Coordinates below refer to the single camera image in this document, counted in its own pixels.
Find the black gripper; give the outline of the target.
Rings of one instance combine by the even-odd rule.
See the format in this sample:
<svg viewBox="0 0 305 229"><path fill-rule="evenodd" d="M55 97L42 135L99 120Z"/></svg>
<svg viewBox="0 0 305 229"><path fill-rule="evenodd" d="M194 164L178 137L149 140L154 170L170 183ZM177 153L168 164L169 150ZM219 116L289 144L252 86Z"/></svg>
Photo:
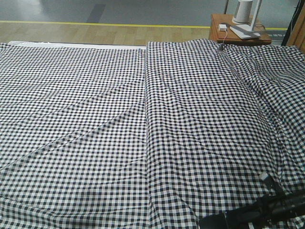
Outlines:
<svg viewBox="0 0 305 229"><path fill-rule="evenodd" d="M258 199L255 203L223 213L200 218L202 229L262 229L268 224L268 201Z"/></svg>

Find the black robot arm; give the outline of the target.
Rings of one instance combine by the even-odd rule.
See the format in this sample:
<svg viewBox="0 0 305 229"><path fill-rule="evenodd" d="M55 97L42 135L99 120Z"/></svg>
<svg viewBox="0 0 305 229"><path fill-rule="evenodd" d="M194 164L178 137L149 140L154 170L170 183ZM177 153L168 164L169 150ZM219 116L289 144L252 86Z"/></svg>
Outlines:
<svg viewBox="0 0 305 229"><path fill-rule="evenodd" d="M199 220L202 229L261 229L305 214L305 192L265 195L242 208Z"/></svg>

